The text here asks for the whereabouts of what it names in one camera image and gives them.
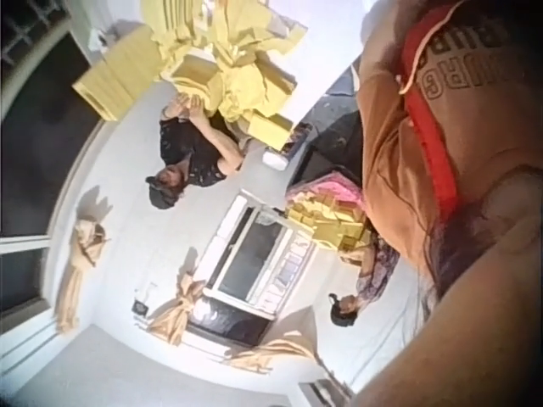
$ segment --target dark hair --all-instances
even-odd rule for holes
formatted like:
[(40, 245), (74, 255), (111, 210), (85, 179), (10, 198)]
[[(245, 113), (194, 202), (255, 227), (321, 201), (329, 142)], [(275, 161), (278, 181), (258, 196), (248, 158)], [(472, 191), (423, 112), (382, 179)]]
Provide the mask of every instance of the dark hair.
[(332, 308), (330, 309), (330, 320), (335, 326), (341, 326), (343, 328), (347, 326), (353, 326), (356, 318), (358, 317), (358, 311), (353, 311), (348, 314), (342, 314), (339, 307), (339, 300), (336, 294), (328, 294), (332, 302)]
[(177, 187), (169, 187), (158, 176), (148, 176), (145, 182), (149, 184), (149, 201), (157, 209), (173, 208), (185, 189), (185, 182)]
[(445, 224), (437, 224), (428, 234), (426, 261), (437, 299), (442, 299), (456, 280), (496, 243), (501, 231), (510, 226), (508, 219), (484, 216), (483, 207), (496, 188), (519, 174), (543, 181), (543, 170), (521, 166), (495, 182), (478, 202), (460, 207)]

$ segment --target woman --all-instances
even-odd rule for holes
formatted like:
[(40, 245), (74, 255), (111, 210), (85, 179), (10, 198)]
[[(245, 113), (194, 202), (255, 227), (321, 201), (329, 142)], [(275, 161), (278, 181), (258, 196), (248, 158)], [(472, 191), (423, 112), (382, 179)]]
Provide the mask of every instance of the woman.
[(439, 303), (352, 405), (526, 405), (542, 364), (540, 13), (392, 3), (360, 65), (367, 213)]
[(347, 295), (340, 300), (336, 294), (328, 295), (332, 302), (330, 319), (336, 326), (353, 326), (360, 312), (383, 295), (400, 258), (400, 254), (377, 234), (371, 222), (367, 222), (366, 228), (371, 233), (369, 244), (340, 254), (343, 261), (360, 264), (361, 270), (356, 281), (356, 295)]
[(224, 119), (217, 113), (209, 120), (202, 101), (184, 93), (162, 110), (160, 157), (165, 168), (145, 179), (158, 209), (172, 208), (188, 185), (210, 187), (225, 180), (244, 161)]

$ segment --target window frame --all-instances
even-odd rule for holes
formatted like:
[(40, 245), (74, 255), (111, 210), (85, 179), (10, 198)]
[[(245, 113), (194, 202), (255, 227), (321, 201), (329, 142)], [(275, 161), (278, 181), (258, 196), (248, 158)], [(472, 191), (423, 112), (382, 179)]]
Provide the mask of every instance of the window frame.
[[(264, 294), (266, 287), (272, 280), (273, 276), (277, 273), (278, 270), (280, 271), (278, 267), (281, 264), (281, 261), (283, 260), (283, 257), (284, 257), (283, 255), (287, 252), (290, 245), (294, 242), (294, 239), (297, 236), (307, 238), (306, 234), (303, 233), (303, 231), (297, 228), (293, 228), (293, 225), (291, 224), (291, 222), (289, 222), (287, 219), (284, 219), (275, 210), (270, 209), (260, 200), (246, 193), (245, 191), (243, 190), (240, 191), (236, 195), (235, 199), (232, 201), (232, 204), (228, 207), (225, 217), (223, 218), (221, 224), (219, 225), (215, 234), (211, 238), (210, 243), (208, 244), (200, 260), (200, 263), (197, 265), (194, 278), (195, 280), (208, 281), (215, 274), (216, 266), (220, 262), (221, 256), (228, 249), (228, 243), (230, 242), (232, 236), (236, 232), (236, 229), (242, 217), (244, 216), (245, 211), (248, 208), (254, 208), (254, 210), (249, 216), (249, 219), (247, 220), (247, 222), (245, 223), (244, 228), (241, 231), (237, 241), (233, 244), (232, 249), (229, 255), (227, 256), (226, 261), (224, 262), (224, 264), (222, 265), (219, 271), (218, 277), (216, 278), (216, 280), (212, 283), (210, 287), (206, 287), (204, 289), (204, 295), (206, 297), (215, 298), (219, 301), (224, 302), (225, 304), (229, 304), (235, 308), (241, 309), (250, 314), (257, 315), (269, 321), (274, 321), (277, 318), (277, 316), (281, 313), (283, 306), (285, 305), (292, 291), (295, 289), (296, 285), (298, 284), (300, 277), (303, 275), (305, 267), (307, 266), (308, 262), (312, 258), (312, 254), (313, 254), (315, 246), (313, 243), (311, 243), (311, 241), (309, 241), (308, 249), (305, 251), (302, 261), (298, 266), (298, 270), (296, 271), (296, 276), (294, 280), (288, 286), (285, 293), (282, 295), (282, 298), (273, 314), (270, 312), (264, 311), (263, 309), (258, 308), (258, 305), (252, 305), (248, 300), (243, 301), (241, 299), (234, 298), (233, 296), (220, 291), (219, 287), (221, 285), (222, 280), (224, 279), (226, 273), (228, 272), (229, 267), (232, 264), (232, 261), (235, 255), (237, 254), (238, 250), (243, 244), (244, 239), (246, 238), (247, 233), (249, 231), (249, 228), (253, 225), (257, 216), (260, 213), (264, 213), (267, 216), (273, 218), (273, 220), (276, 221), (276, 223), (279, 223), (283, 226), (283, 229), (281, 231), (280, 236), (276, 240), (272, 251), (270, 252), (268, 258), (266, 259), (266, 262), (263, 265), (260, 274), (258, 275), (255, 283), (253, 284), (247, 296), (248, 298), (254, 297), (257, 303), (258, 303), (258, 298), (260, 297), (260, 295)], [(214, 245), (217, 246), (216, 242), (218, 240), (222, 241), (220, 243), (221, 249), (220, 250), (213, 249)], [(262, 281), (266, 281), (266, 282), (262, 285), (262, 287), (260, 287), (260, 284), (262, 283)], [(258, 289), (260, 289), (260, 294), (257, 296), (255, 295), (255, 291), (257, 291)]]
[[(2, 84), (2, 92), (0, 94), (1, 100), (1, 116), (0, 120), (3, 121), (8, 114), (14, 100), (19, 95), (21, 89), (30, 79), (36, 68), (40, 63), (49, 55), (49, 53), (62, 41), (66, 36), (71, 36), (72, 40), (76, 44), (77, 48), (81, 52), (83, 58), (85, 58), (89, 64), (92, 61), (88, 58), (88, 55), (81, 48), (81, 44), (74, 35), (72, 25), (72, 17), (70, 13), (66, 17), (59, 21), (37, 42), (26, 54), (23, 59), (17, 64), (14, 72), (6, 79)], [(0, 254), (10, 254), (16, 252), (24, 252), (35, 249), (46, 249), (42, 256), (42, 266), (40, 267), (40, 296), (30, 301), (27, 301), (19, 306), (4, 311), (0, 318), (2, 324), (0, 324), (0, 335), (15, 329), (24, 322), (32, 319), (33, 317), (43, 314), (45, 312), (52, 311), (52, 304), (56, 301), (56, 292), (53, 287), (55, 279), (54, 266), (56, 265), (56, 257), (59, 254), (58, 244), (54, 244), (59, 238), (57, 234), (64, 235), (64, 231), (56, 231), (56, 225), (59, 220), (65, 219), (66, 214), (66, 201), (74, 201), (76, 204), (74, 191), (70, 191), (75, 178), (77, 178), (77, 172), (81, 167), (88, 167), (90, 161), (93, 161), (102, 145), (104, 144), (107, 136), (113, 130), (110, 126), (105, 128), (108, 124), (103, 120), (98, 120), (97, 124), (88, 135), (86, 142), (83, 144), (80, 152), (77, 154), (71, 169), (64, 180), (64, 184), (60, 189), (59, 196), (54, 206), (51, 218), (49, 220), (46, 234), (44, 235), (26, 235), (20, 237), (0, 237)], [(104, 137), (100, 137), (102, 142), (97, 141), (98, 133), (106, 130), (107, 133)]]

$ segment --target yellow cloth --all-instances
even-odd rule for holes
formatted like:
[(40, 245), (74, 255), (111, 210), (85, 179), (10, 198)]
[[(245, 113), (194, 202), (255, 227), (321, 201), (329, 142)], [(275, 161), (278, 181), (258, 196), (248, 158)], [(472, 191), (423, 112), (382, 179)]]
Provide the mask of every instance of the yellow cloth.
[(272, 361), (280, 356), (301, 356), (316, 361), (315, 349), (308, 340), (301, 335), (287, 334), (251, 350), (235, 354), (224, 363), (238, 369), (266, 374), (272, 370), (270, 367)]
[(171, 345), (179, 346), (187, 328), (188, 317), (196, 301), (202, 296), (205, 282), (196, 282), (185, 273), (177, 283), (176, 303), (157, 316), (148, 326), (148, 331)]
[(99, 223), (93, 220), (76, 222), (71, 242), (70, 270), (64, 276), (56, 312), (59, 332), (67, 333), (78, 326), (77, 306), (83, 275), (96, 266), (105, 243), (105, 230)]

